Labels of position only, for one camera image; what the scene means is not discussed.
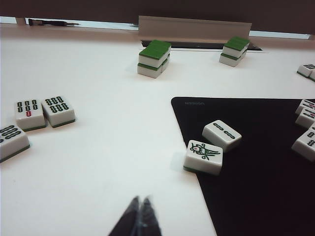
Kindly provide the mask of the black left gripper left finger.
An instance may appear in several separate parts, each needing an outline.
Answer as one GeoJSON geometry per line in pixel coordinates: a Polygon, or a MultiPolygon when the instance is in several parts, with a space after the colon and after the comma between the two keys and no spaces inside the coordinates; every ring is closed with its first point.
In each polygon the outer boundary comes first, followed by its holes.
{"type": "Polygon", "coordinates": [[[140,199],[134,197],[109,233],[109,236],[135,236],[139,219],[140,199]]]}

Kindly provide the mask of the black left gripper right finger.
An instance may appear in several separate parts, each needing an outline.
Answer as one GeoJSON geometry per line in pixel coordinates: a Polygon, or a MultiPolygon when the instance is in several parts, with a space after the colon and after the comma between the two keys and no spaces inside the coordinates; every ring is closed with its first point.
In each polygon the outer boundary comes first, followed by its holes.
{"type": "Polygon", "coordinates": [[[139,235],[161,236],[161,229],[149,197],[142,202],[139,213],[139,235]]]}

